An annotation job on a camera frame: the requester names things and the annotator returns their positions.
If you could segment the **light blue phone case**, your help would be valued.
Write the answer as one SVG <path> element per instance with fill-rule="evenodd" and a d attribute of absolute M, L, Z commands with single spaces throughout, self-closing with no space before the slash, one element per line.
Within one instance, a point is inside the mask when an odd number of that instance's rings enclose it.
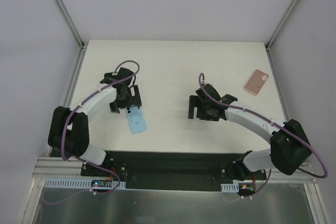
<path fill-rule="evenodd" d="M 132 106 L 126 108 L 126 115 L 131 133 L 138 134 L 147 130 L 146 121 L 141 108 Z"/>

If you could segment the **pink phone case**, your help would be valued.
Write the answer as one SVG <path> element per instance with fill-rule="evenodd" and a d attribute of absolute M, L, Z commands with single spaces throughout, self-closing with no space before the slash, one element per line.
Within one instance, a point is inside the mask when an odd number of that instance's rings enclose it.
<path fill-rule="evenodd" d="M 268 74 L 256 69 L 244 84 L 243 89 L 246 92 L 256 96 L 261 91 L 268 78 Z"/>

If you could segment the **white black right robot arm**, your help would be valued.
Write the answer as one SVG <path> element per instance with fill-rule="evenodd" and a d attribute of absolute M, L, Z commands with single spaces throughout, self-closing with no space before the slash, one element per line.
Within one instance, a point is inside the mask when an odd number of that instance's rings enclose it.
<path fill-rule="evenodd" d="M 231 179 L 243 181 L 255 172 L 273 168 L 285 175 L 292 175 L 312 154 L 310 143 L 298 121 L 266 121 L 264 115 L 257 116 L 236 97 L 230 94 L 220 96 L 208 83 L 189 97 L 188 118 L 230 121 L 257 134 L 269 144 L 268 149 L 247 151 L 229 164 L 225 172 Z"/>

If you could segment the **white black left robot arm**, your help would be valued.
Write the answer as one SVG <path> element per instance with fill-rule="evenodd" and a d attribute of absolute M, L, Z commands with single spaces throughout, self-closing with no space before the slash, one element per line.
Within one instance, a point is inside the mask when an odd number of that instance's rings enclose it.
<path fill-rule="evenodd" d="M 103 109 L 120 113 L 120 110 L 131 106 L 140 108 L 142 102 L 135 80 L 135 72 L 118 67 L 115 72 L 105 73 L 97 91 L 82 102 L 67 108 L 57 107 L 53 112 L 48 145 L 59 150 L 65 159 L 82 159 L 92 163 L 92 169 L 99 176 L 108 175 L 112 157 L 107 151 L 90 143 L 89 122 Z"/>

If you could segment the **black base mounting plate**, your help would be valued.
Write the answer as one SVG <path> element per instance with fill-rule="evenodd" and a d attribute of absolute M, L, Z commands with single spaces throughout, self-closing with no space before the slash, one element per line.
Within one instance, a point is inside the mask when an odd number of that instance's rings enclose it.
<path fill-rule="evenodd" d="M 227 168 L 239 154 L 109 151 L 110 169 L 83 164 L 80 174 L 126 183 L 127 189 L 220 191 L 231 184 Z"/>

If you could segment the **left aluminium corner post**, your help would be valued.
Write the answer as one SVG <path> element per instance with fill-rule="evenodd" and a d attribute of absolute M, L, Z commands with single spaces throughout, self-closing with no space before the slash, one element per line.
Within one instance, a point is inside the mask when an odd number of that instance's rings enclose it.
<path fill-rule="evenodd" d="M 70 30 L 71 35 L 73 36 L 74 40 L 76 41 L 77 45 L 80 49 L 83 49 L 85 47 L 85 42 L 81 38 L 79 31 L 72 20 L 63 0 L 54 0 L 62 18 L 64 19 L 68 29 Z"/>

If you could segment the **aluminium corner post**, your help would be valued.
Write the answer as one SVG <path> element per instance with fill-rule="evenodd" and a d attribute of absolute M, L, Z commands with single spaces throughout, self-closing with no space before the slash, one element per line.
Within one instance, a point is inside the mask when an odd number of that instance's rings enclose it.
<path fill-rule="evenodd" d="M 70 30 L 71 35 L 73 36 L 74 40 L 76 41 L 77 45 L 80 49 L 83 49 L 85 47 L 85 42 L 81 38 L 79 31 L 72 20 L 63 0 L 54 0 L 62 18 L 64 19 L 68 29 Z"/>
<path fill-rule="evenodd" d="M 275 43 L 276 39 L 278 38 L 281 31 L 284 29 L 286 23 L 289 21 L 291 15 L 294 13 L 295 8 L 299 4 L 301 0 L 291 0 L 288 7 L 286 8 L 284 14 L 282 15 L 278 25 L 276 26 L 274 32 L 270 36 L 268 42 L 265 44 L 266 51 L 268 52 L 273 44 Z"/>

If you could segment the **right aluminium corner post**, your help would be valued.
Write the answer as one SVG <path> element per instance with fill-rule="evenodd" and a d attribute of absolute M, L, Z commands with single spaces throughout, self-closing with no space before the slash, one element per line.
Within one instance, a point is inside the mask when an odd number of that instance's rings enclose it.
<path fill-rule="evenodd" d="M 286 23 L 289 21 L 291 15 L 294 13 L 295 8 L 299 4 L 301 0 L 291 0 L 288 7 L 286 8 L 284 14 L 282 15 L 278 25 L 276 26 L 274 32 L 270 36 L 268 42 L 265 44 L 266 51 L 268 52 L 273 44 L 275 43 L 276 39 L 278 38 L 281 31 L 284 29 Z"/>

